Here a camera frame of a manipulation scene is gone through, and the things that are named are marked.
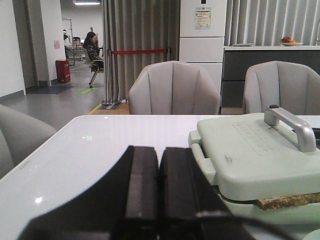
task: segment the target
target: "tall white cabinet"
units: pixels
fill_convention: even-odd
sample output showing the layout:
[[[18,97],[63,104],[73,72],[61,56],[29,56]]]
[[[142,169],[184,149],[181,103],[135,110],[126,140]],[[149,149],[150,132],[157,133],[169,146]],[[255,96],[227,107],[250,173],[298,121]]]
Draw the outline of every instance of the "tall white cabinet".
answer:
[[[204,67],[220,92],[227,0],[181,0],[179,61]]]

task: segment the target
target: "red trash bin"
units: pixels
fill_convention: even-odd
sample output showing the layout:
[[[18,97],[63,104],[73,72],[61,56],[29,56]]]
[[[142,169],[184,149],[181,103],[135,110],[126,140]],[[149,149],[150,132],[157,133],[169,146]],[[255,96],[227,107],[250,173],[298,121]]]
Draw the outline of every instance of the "red trash bin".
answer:
[[[56,69],[56,78],[58,83],[67,83],[70,82],[70,69],[69,69],[69,60],[56,60],[55,61]]]

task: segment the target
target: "person sitting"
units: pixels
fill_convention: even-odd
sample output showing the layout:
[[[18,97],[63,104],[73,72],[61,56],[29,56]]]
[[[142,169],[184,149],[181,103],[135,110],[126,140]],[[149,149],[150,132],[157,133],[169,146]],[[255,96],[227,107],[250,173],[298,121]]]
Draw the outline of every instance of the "person sitting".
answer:
[[[83,43],[83,48],[87,50],[91,61],[104,59],[104,57],[99,56],[99,48],[97,47],[97,42],[98,42],[97,35],[93,31],[88,32]],[[100,69],[104,68],[103,61],[98,61],[97,63],[99,64]]]

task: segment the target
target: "black cable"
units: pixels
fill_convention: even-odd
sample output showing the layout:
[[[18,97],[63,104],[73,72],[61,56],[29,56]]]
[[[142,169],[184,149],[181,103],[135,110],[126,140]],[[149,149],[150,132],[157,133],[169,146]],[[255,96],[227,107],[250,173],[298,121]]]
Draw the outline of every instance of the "black cable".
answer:
[[[194,219],[184,220],[182,223],[176,225],[174,229],[166,232],[163,236],[163,239],[169,237],[170,234],[173,232],[179,231],[181,229],[190,229],[195,224],[202,224],[205,222],[216,222],[216,223],[233,223],[233,224],[248,224],[250,226],[264,229],[267,232],[278,236],[284,240],[296,240],[294,237],[290,236],[289,234],[283,232],[282,230],[278,229],[274,225],[270,223],[266,223],[264,221],[244,217],[244,216],[236,216],[232,215],[227,212],[222,211],[202,211],[198,212]]]

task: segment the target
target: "gray cushion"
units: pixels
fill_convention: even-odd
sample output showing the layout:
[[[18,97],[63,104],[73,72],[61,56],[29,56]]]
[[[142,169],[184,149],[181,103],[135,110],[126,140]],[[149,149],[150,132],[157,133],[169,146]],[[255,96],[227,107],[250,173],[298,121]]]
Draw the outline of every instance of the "gray cushion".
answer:
[[[249,67],[246,72],[243,111],[261,113],[279,105],[296,115],[319,115],[320,76],[310,67],[270,61]]]
[[[166,61],[141,71],[128,101],[136,115],[215,115],[220,94],[203,67]]]
[[[56,132],[45,122],[3,105],[0,105],[0,130],[1,169],[19,164]]]

